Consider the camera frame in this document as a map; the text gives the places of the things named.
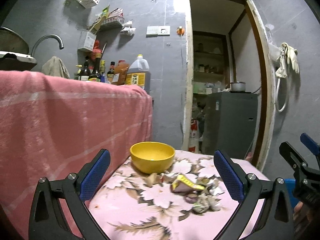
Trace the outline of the right hand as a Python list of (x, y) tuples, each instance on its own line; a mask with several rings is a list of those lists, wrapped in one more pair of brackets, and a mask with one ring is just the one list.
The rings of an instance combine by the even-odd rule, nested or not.
[(313, 214), (310, 208), (299, 201), (294, 208), (293, 221), (295, 231), (303, 231), (312, 222)]

